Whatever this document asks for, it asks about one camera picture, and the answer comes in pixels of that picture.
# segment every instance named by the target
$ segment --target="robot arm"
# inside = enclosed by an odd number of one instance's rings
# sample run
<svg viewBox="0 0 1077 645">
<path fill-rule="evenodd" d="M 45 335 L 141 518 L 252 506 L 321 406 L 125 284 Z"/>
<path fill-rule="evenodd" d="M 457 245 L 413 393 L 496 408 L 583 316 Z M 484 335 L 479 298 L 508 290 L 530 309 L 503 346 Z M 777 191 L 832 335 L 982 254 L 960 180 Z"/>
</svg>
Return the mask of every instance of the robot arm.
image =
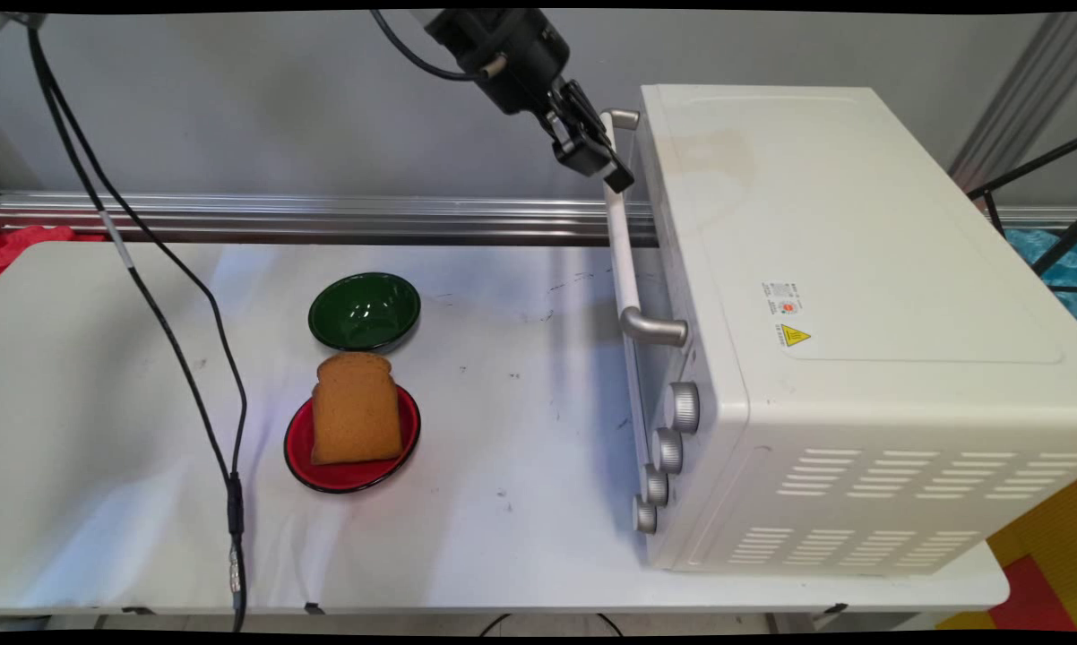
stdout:
<svg viewBox="0 0 1077 645">
<path fill-rule="evenodd" d="M 571 48 L 538 9 L 411 9 L 503 114 L 528 111 L 551 138 L 555 158 L 616 193 L 633 184 L 578 82 L 563 81 Z M 384 33 L 390 31 L 373 12 Z"/>
</svg>

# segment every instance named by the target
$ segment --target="blue cloth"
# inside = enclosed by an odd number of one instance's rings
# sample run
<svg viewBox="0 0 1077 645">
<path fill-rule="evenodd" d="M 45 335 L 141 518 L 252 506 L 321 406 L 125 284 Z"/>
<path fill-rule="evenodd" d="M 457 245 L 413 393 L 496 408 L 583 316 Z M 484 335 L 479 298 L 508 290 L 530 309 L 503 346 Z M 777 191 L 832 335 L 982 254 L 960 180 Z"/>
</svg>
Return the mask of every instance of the blue cloth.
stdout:
<svg viewBox="0 0 1077 645">
<path fill-rule="evenodd" d="M 1033 232 L 1010 229 L 1005 232 L 1005 237 L 1008 237 L 1009 244 L 1012 244 L 1029 264 L 1037 262 L 1037 258 L 1059 240 L 1053 234 L 1038 228 Z M 1051 269 L 1046 270 L 1043 278 L 1046 285 L 1077 286 L 1077 244 L 1064 253 Z M 1077 294 L 1058 293 L 1055 297 L 1077 320 Z"/>
</svg>

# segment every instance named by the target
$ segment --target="oven knob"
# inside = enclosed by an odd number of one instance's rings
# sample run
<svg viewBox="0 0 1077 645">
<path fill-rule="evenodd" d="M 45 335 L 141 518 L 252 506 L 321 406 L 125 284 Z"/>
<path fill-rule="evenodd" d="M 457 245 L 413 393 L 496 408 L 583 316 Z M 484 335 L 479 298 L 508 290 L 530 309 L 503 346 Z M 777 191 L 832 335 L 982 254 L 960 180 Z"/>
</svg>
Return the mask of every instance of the oven knob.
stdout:
<svg viewBox="0 0 1077 645">
<path fill-rule="evenodd" d="M 642 499 L 654 506 L 666 506 L 670 491 L 666 473 L 654 469 L 649 464 L 644 465 L 643 469 L 645 473 L 642 477 Z"/>
<path fill-rule="evenodd" d="M 655 430 L 651 449 L 653 449 L 654 469 L 669 475 L 682 473 L 682 436 L 677 430 Z"/>
<path fill-rule="evenodd" d="M 648 534 L 658 530 L 658 510 L 643 502 L 641 494 L 633 495 L 633 530 Z"/>
<path fill-rule="evenodd" d="M 666 407 L 666 427 L 693 435 L 698 430 L 698 385 L 670 383 L 674 405 Z"/>
</svg>

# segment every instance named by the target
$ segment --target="plate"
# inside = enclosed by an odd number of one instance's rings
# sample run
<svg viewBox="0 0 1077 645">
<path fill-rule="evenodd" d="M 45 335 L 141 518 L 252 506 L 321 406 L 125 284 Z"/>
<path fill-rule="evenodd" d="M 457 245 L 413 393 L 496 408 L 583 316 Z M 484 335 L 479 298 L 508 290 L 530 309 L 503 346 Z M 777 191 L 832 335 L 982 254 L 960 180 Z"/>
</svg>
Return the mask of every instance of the plate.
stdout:
<svg viewBox="0 0 1077 645">
<path fill-rule="evenodd" d="M 309 398 L 296 409 L 296 416 L 288 424 L 284 435 L 284 462 L 292 475 L 302 485 L 320 493 L 355 493 L 387 480 L 406 464 L 415 446 L 419 445 L 419 406 L 410 393 L 398 385 L 398 429 L 403 436 L 403 453 L 394 459 L 379 461 L 359 461 L 354 464 L 312 465 L 312 446 L 314 445 L 314 413 L 312 401 Z"/>
</svg>

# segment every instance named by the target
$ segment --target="warning label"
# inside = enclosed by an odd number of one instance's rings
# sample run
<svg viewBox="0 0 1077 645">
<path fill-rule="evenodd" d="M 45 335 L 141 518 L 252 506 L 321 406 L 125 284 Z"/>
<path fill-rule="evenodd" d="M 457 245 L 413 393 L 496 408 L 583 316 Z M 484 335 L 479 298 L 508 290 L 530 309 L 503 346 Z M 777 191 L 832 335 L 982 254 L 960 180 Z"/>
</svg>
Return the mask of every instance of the warning label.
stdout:
<svg viewBox="0 0 1077 645">
<path fill-rule="evenodd" d="M 769 307 L 773 331 L 777 332 L 777 341 L 781 347 L 791 348 L 813 337 L 805 331 L 808 327 L 813 329 L 813 324 L 806 316 L 797 282 L 763 282 L 760 290 L 765 294 L 765 304 Z"/>
<path fill-rule="evenodd" d="M 796 346 L 796 343 L 800 343 L 811 337 L 809 334 L 794 329 L 794 327 L 789 327 L 788 325 L 781 325 L 781 339 L 785 341 L 785 347 Z"/>
</svg>

